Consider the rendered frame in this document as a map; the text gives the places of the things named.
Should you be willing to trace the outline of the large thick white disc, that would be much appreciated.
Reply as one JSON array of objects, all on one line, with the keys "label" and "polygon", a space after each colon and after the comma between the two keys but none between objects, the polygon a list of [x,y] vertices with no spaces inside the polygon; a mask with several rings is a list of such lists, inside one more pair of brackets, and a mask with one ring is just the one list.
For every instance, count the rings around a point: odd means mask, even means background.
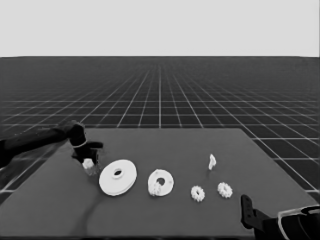
[{"label": "large thick white disc", "polygon": [[99,176],[101,190],[109,196],[127,192],[137,179],[135,164],[127,159],[119,159],[108,164]]}]

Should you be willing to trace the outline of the white round carrier with pins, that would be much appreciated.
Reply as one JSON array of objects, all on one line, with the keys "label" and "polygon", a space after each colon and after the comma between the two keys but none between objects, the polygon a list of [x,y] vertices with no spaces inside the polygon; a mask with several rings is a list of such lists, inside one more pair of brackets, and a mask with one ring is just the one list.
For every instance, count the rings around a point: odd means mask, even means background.
[{"label": "white round carrier with pins", "polygon": [[149,186],[155,182],[159,182],[162,185],[161,195],[159,197],[166,196],[173,190],[174,178],[167,170],[156,169],[150,174],[148,178],[148,191]]}]

